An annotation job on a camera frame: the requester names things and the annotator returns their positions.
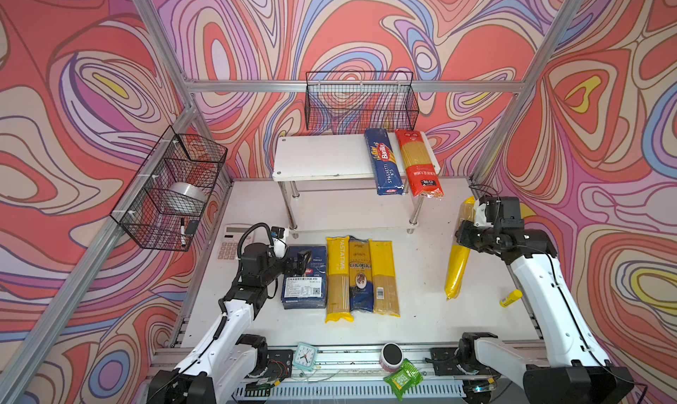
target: pasta package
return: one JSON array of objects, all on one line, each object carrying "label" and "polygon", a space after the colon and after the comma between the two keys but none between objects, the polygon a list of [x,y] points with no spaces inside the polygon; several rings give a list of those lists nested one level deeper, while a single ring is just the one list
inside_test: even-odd
[{"label": "pasta package", "polygon": [[428,149],[417,130],[395,129],[402,161],[414,196],[444,197]]},{"label": "pasta package", "polygon": [[350,239],[350,311],[374,312],[374,284],[369,242]]},{"label": "pasta package", "polygon": [[369,240],[374,279],[374,313],[400,317],[392,241]]},{"label": "pasta package", "polygon": [[[475,198],[470,197],[461,204],[458,210],[458,221],[456,222],[456,229],[460,227],[464,220],[472,221],[474,217]],[[449,267],[447,269],[447,282],[444,285],[444,292],[447,295],[447,300],[458,297],[461,292],[461,281],[465,273],[465,266],[468,263],[470,256],[470,248],[463,247],[453,237],[452,252],[449,256]]]},{"label": "pasta package", "polygon": [[404,184],[397,169],[397,162],[388,138],[388,131],[384,128],[369,128],[364,130],[364,138],[372,157],[372,168],[377,182],[377,194],[402,194]]},{"label": "pasta package", "polygon": [[350,314],[349,239],[327,238],[327,318],[324,323],[354,320]]}]

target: green snack bag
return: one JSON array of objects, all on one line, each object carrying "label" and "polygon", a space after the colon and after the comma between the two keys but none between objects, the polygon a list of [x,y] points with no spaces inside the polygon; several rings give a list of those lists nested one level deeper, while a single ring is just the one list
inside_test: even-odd
[{"label": "green snack bag", "polygon": [[400,367],[397,372],[385,378],[384,381],[390,384],[393,392],[397,395],[397,399],[402,400],[404,392],[409,388],[414,388],[423,381],[423,375],[419,373],[419,370],[411,363],[411,361],[404,359],[402,367]]}]

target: blue circle pattern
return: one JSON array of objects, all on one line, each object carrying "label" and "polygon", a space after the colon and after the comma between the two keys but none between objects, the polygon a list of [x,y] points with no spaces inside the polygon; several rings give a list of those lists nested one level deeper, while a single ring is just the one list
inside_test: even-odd
[{"label": "blue circle pattern", "polygon": [[[111,389],[106,389],[101,385],[99,377],[101,376],[103,368],[113,361],[122,365],[123,373],[120,375],[118,382],[115,383],[115,386]],[[91,375],[89,376],[89,391],[97,398],[112,397],[123,388],[124,384],[127,382],[127,376],[129,376],[129,355],[122,350],[113,351],[101,359],[94,367],[94,370],[92,370]]]}]

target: blue pasta box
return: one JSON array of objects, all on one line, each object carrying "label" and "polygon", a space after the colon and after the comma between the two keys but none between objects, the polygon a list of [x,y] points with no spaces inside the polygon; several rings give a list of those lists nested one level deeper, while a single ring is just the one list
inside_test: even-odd
[{"label": "blue pasta box", "polygon": [[384,128],[365,129],[364,138],[367,140],[369,155],[372,157],[378,195],[403,194],[404,184],[397,170],[388,131]]},{"label": "blue pasta box", "polygon": [[282,306],[290,308],[325,308],[327,306],[327,247],[290,246],[290,256],[310,250],[311,259],[303,276],[284,275]]}]

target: black wire basket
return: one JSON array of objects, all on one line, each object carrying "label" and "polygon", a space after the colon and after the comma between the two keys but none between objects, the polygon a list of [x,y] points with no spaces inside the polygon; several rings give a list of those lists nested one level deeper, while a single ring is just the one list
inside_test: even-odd
[{"label": "black wire basket", "polygon": [[141,248],[187,251],[227,151],[199,135],[174,133],[123,216],[111,216]]},{"label": "black wire basket", "polygon": [[414,73],[405,70],[306,72],[306,128],[334,134],[360,134],[368,128],[412,130],[419,117],[413,78]]}]

